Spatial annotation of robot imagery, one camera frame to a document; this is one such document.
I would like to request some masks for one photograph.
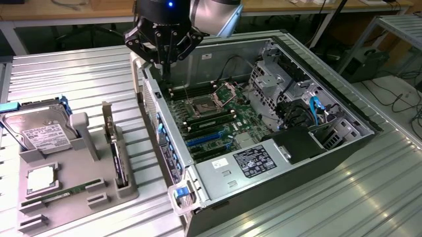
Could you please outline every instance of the hard drive label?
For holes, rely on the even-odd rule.
[[[262,145],[233,155],[248,178],[277,168],[277,165]]]
[[[57,147],[70,145],[61,124],[34,128],[23,131],[23,134],[39,150],[49,150]]]

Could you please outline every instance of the metal table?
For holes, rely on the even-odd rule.
[[[240,34],[236,38],[252,34]],[[421,236],[421,142],[289,34],[278,31],[260,34],[281,37],[385,132],[330,173],[202,236]],[[0,69],[3,102],[31,101],[63,93],[73,109],[87,112],[93,130],[103,123],[102,101],[114,102],[114,117],[125,130],[141,192],[138,199],[41,236],[74,237],[87,236],[87,233],[91,236],[183,236],[183,226],[173,213],[158,161],[151,152],[130,72],[126,47],[21,56]],[[6,132],[0,161],[0,236],[10,237],[17,235],[19,158],[17,142]]]
[[[348,56],[342,59],[338,66],[338,73],[345,71],[356,53],[364,46],[370,34],[377,26],[396,34],[402,40],[411,43],[419,50],[422,50],[422,17],[416,15],[397,15],[397,16],[377,16],[365,29],[354,47],[352,48]]]

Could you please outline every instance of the green circuit board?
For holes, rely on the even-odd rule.
[[[262,137],[272,133],[242,94],[242,88],[230,83],[228,85],[226,82],[217,86],[217,95],[213,93],[197,97],[187,95],[185,99],[177,101],[170,97],[166,98],[197,162],[261,142]],[[220,138],[197,145],[190,144],[210,136]]]

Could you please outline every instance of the blue pcie slot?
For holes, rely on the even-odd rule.
[[[189,147],[191,147],[191,146],[196,146],[196,145],[198,145],[198,144],[202,144],[202,143],[205,143],[205,142],[208,142],[208,141],[212,141],[212,140],[216,140],[216,139],[218,139],[218,138],[222,138],[222,136],[224,136],[224,131],[222,131],[222,132],[218,132],[218,133],[214,133],[214,134],[212,134],[212,135],[209,135],[209,136],[206,136],[206,137],[198,138],[198,139],[196,139],[196,140],[187,142],[186,145],[187,145]]]

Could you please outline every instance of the circuit board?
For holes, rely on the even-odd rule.
[[[193,98],[186,92],[182,100],[167,98],[173,117],[197,162],[261,142],[262,137],[272,133],[241,87],[222,82],[214,91]]]

